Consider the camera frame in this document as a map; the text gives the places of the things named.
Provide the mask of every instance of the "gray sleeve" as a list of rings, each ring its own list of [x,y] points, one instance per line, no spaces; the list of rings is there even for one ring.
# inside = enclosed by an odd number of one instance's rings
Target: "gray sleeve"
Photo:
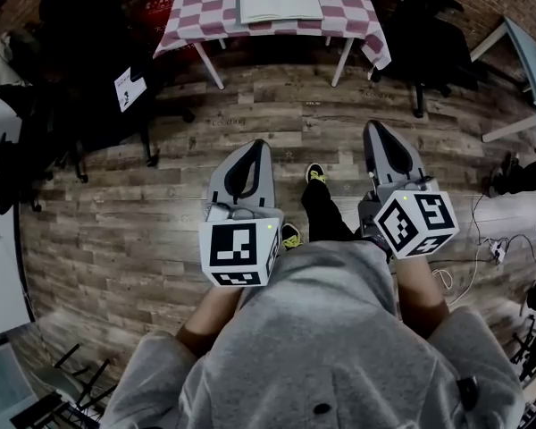
[[[524,411],[522,386],[504,351],[480,315],[460,307],[429,339],[461,378],[474,376],[478,400],[467,418],[474,427],[516,428]]]
[[[143,337],[101,420],[103,429],[149,427],[179,400],[197,358],[167,332]]]

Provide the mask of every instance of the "gray sweatshirt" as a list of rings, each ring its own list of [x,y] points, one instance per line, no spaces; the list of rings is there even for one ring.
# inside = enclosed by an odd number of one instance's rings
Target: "gray sweatshirt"
[[[474,376],[465,409],[457,380]],[[520,383],[479,315],[427,340],[396,318],[385,255],[367,242],[287,252],[197,359],[166,332],[139,344],[103,428],[516,428]]]

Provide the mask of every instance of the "chair wheel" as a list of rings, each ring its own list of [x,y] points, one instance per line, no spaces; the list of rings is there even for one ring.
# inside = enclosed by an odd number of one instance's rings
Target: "chair wheel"
[[[189,124],[191,124],[194,120],[195,120],[195,115],[190,111],[190,110],[187,110],[183,115],[182,115],[182,120],[184,122],[187,122]]]
[[[159,155],[155,154],[147,159],[147,167],[155,167],[159,164]]]

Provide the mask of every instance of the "forearm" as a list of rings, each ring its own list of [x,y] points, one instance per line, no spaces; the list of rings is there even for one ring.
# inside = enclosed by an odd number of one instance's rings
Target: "forearm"
[[[440,286],[426,257],[396,260],[395,269],[403,322],[426,339],[449,313]]]
[[[234,316],[241,293],[242,289],[211,288],[177,332],[177,340],[198,358],[206,354],[218,334]]]

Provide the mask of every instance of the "white table leg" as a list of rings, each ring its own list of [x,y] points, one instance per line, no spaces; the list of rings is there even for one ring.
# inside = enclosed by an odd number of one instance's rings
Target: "white table leg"
[[[480,43],[473,51],[471,52],[471,61],[474,62],[481,55],[486,53],[491,47],[493,47],[497,41],[507,34],[507,24],[502,22],[500,26],[494,30],[486,39]]]
[[[213,64],[211,63],[211,60],[208,58],[208,55],[206,55],[205,50],[203,49],[200,43],[195,43],[194,45],[195,45],[195,48],[197,49],[198,54],[200,55],[200,58],[203,59],[206,69],[211,74],[214,82],[218,86],[218,89],[223,90],[224,85],[222,84],[221,77],[218,76],[218,73],[216,72],[216,70],[213,67]]]
[[[521,121],[516,122],[514,124],[507,125],[506,127],[503,127],[502,129],[498,129],[489,133],[485,133],[484,135],[482,135],[482,141],[484,141],[484,143],[488,143],[489,141],[494,141],[495,139],[501,139],[502,137],[505,137],[506,135],[512,135],[513,133],[517,133],[522,130],[531,129],[532,127],[536,127],[536,114],[534,116],[530,116],[529,118],[522,119]]]
[[[339,58],[338,68],[336,68],[336,73],[333,75],[333,80],[331,81],[331,85],[334,88],[338,85],[339,77],[341,76],[341,73],[343,72],[343,66],[346,64],[349,50],[351,49],[351,45],[353,44],[354,44],[353,38],[348,38],[346,40],[346,45],[343,47],[343,52],[341,53],[341,57]]]

